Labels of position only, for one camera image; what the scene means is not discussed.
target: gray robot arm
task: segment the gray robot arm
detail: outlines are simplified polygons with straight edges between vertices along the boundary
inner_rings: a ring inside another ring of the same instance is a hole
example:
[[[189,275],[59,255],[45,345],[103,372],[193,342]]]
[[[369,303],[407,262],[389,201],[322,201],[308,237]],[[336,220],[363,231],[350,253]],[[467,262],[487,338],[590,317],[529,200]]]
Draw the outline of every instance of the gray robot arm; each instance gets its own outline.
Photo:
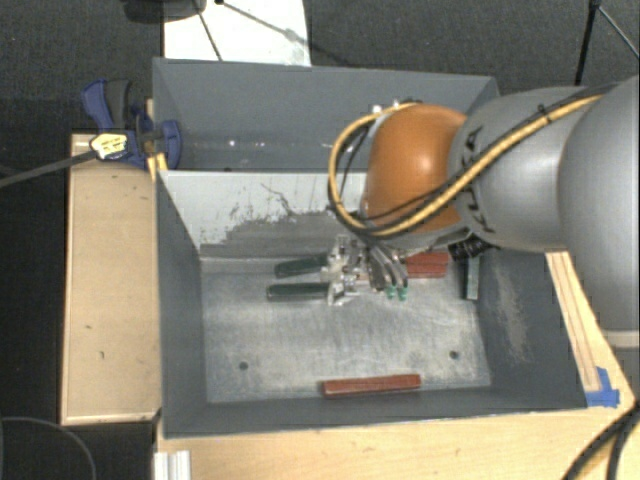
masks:
[[[543,89],[487,104],[456,135],[449,171],[532,108],[577,90]],[[603,334],[640,396],[638,103],[636,76],[519,144],[455,205],[469,230],[490,244],[569,251]]]

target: cable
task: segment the cable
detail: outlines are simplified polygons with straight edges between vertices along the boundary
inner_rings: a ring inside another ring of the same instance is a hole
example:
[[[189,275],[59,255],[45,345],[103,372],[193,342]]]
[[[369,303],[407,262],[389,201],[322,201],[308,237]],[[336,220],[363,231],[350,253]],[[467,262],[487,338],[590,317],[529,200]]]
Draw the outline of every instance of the cable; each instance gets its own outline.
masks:
[[[636,404],[626,413],[624,413],[620,418],[614,421],[611,425],[605,428],[589,445],[584,449],[584,451],[578,456],[578,458],[573,462],[569,470],[562,477],[562,480],[577,480],[582,468],[596,455],[600,449],[611,439],[613,436],[618,434],[634,417],[635,411],[638,410],[638,403]]]
[[[349,160],[347,160],[347,165],[345,166],[344,172],[342,173],[342,184],[340,185],[340,197],[342,197],[342,194],[344,193],[344,187],[347,184],[347,177],[349,176],[349,171],[351,170],[351,164],[355,160],[356,155],[358,154],[358,151],[362,147],[362,144],[364,144],[364,140],[367,138],[367,134],[369,133],[369,130],[370,130],[369,126],[363,126],[359,134],[354,133],[354,135],[358,138],[355,138],[353,140],[354,141],[357,140],[358,143],[351,150],[351,155],[349,156]]]
[[[629,411],[631,413],[630,418],[620,429],[616,443],[613,445],[611,456],[609,457],[609,465],[607,466],[607,480],[616,480],[618,476],[618,464],[620,463],[620,456],[624,449],[627,439],[633,432],[633,428],[640,422],[640,402],[635,403],[634,407]]]
[[[577,95],[566,98],[546,109],[543,107],[540,108],[538,113],[516,125],[515,128],[492,142],[470,165],[459,173],[456,173],[456,175],[450,178],[440,189],[431,192],[431,195],[429,195],[417,209],[411,210],[394,221],[380,226],[371,226],[369,223],[350,215],[346,211],[336,188],[336,165],[340,159],[342,145],[355,129],[377,119],[381,115],[400,110],[410,104],[389,107],[381,112],[360,118],[342,132],[331,150],[329,157],[329,199],[332,207],[343,224],[356,234],[390,239],[401,233],[411,231],[442,211],[464,188],[513,146],[551,124],[553,121],[595,102],[602,96],[602,94],[584,94],[585,91],[581,91]]]
[[[218,60],[222,61],[220,50],[218,50],[218,47],[216,46],[216,42],[213,40],[213,36],[211,35],[211,31],[209,30],[207,22],[204,20],[204,16],[202,15],[202,11],[200,10],[200,7],[198,7],[198,4],[196,4],[196,0],[191,0],[191,3],[193,4],[193,8],[196,10],[196,12],[198,13],[198,16],[200,17],[200,21],[202,23],[202,26],[204,27],[204,31],[207,33],[207,37],[209,38],[209,42],[211,43],[213,52],[216,54],[216,57],[218,58]]]
[[[31,169],[30,171],[21,172],[20,174],[14,174],[13,176],[9,176],[8,178],[0,180],[0,189],[8,187],[9,185],[13,185],[14,183],[37,178],[38,176],[42,176],[43,174],[49,174],[61,169],[66,169],[68,167],[81,164],[83,162],[87,162],[89,160],[95,160],[95,158],[95,151],[86,151],[85,153],[72,156],[71,158],[67,158],[65,160],[59,160],[58,162],[53,162],[41,167],[36,167],[35,169]]]
[[[2,418],[2,415],[0,415],[0,480],[2,480],[2,475],[3,475],[3,470],[4,470],[4,431],[3,431],[3,422],[4,423],[32,423],[35,425],[42,425],[45,427],[49,427],[55,430],[58,430],[59,432],[62,432],[62,434],[66,435],[67,437],[69,437],[71,440],[73,440],[82,450],[82,452],[84,453],[85,457],[87,458],[87,461],[89,462],[89,466],[91,467],[91,478],[92,480],[97,480],[98,479],[98,473],[97,473],[97,469],[96,469],[96,462],[93,459],[93,455],[91,455],[91,451],[89,450],[89,448],[87,447],[87,445],[85,444],[85,442],[80,439],[76,434],[74,434],[73,432],[71,432],[71,430],[66,429],[56,423],[51,423],[50,421],[46,421],[46,420],[41,420],[38,418],[29,418],[27,416],[12,416],[9,418]]]

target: wooden board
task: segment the wooden board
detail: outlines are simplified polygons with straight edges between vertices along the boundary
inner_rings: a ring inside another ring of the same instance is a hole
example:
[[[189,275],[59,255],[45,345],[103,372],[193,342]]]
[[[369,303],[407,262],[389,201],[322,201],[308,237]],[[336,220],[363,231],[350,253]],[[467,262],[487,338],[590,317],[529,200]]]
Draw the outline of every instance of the wooden board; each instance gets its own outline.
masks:
[[[91,136],[76,135],[72,154]],[[148,173],[97,160],[71,169],[61,422],[149,420],[160,407]]]

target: wooden block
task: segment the wooden block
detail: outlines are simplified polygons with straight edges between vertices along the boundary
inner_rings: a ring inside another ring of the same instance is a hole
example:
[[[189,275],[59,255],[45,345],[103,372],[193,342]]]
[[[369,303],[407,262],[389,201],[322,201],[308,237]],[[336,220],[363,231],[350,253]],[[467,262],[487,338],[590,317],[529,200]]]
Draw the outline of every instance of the wooden block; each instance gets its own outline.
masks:
[[[425,252],[409,256],[406,260],[409,278],[433,278],[447,275],[449,253]]]
[[[385,377],[365,377],[362,379],[327,380],[322,383],[322,394],[326,398],[353,395],[408,391],[422,385],[420,375],[389,375]]]

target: wooden edge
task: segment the wooden edge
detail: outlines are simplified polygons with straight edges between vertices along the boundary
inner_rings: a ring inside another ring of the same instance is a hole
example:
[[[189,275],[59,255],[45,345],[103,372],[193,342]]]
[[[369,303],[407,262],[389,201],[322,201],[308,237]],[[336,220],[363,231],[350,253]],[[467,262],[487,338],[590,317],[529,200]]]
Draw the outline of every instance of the wooden edge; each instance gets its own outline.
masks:
[[[74,139],[71,137],[71,151],[74,151]],[[65,297],[64,297],[64,322],[62,337],[62,379],[61,379],[61,395],[60,395],[60,423],[69,425],[69,347],[71,343],[71,292],[73,279],[73,208],[74,208],[74,177],[71,175],[72,169],[69,171],[69,198],[67,202],[67,244],[65,259]]]
[[[566,252],[547,254],[547,263],[567,326],[582,385],[585,391],[599,391],[602,386],[596,372],[597,365],[593,359],[583,318],[580,314],[580,308],[591,311],[591,307],[578,282],[569,254]]]
[[[89,150],[89,139],[94,135],[86,133],[74,133],[71,136],[71,155],[81,154]],[[100,162],[95,162],[95,167],[100,167]],[[119,167],[117,163],[110,163],[110,167]],[[122,164],[122,169],[130,169],[129,166]],[[64,322],[63,322],[63,337],[62,337],[62,368],[61,368],[61,381],[60,381],[60,403],[59,403],[59,421],[63,426],[82,426],[82,425],[94,425],[101,423],[133,423],[137,421],[152,421],[157,416],[157,408],[155,410],[146,410],[140,412],[124,412],[102,415],[72,415],[69,407],[70,397],[70,363],[71,363],[71,329],[72,329],[72,294],[73,294],[73,231],[74,231],[74,199],[75,199],[75,185],[78,176],[91,175],[93,176],[96,170],[94,170],[89,164],[81,164],[74,166],[69,170],[69,198],[67,201],[67,244],[66,244],[66,258],[65,258],[65,301],[64,301]],[[152,215],[155,219],[155,186],[152,186]],[[155,251],[155,236],[156,227],[155,220],[152,223],[152,247],[151,247],[151,259],[152,259],[152,282],[154,287],[157,287],[157,272],[156,272],[156,251]],[[158,306],[158,297],[156,290],[152,291],[152,304],[154,307]]]

